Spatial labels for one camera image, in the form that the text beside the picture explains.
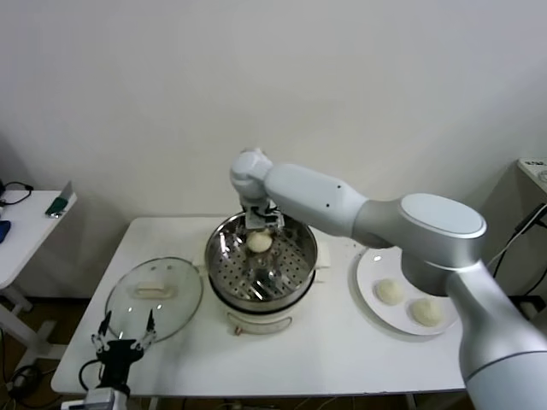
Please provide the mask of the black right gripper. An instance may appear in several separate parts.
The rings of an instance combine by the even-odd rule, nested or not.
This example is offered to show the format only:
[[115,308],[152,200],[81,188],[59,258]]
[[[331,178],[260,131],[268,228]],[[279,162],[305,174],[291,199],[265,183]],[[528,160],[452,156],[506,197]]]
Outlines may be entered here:
[[277,232],[283,231],[285,217],[279,208],[271,202],[247,203],[244,205],[245,228],[248,231],[263,231],[268,228],[265,217],[276,217],[274,229]]

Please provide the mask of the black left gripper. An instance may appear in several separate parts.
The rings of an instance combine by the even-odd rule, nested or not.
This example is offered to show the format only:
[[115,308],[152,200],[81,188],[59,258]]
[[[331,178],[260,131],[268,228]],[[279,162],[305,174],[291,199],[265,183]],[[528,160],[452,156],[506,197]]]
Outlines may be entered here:
[[91,335],[91,343],[97,352],[97,359],[103,365],[98,388],[112,388],[125,395],[131,390],[127,384],[131,365],[144,356],[156,340],[156,322],[153,310],[149,311],[144,335],[139,339],[121,339],[106,342],[112,311],[109,310],[101,321],[97,332]]

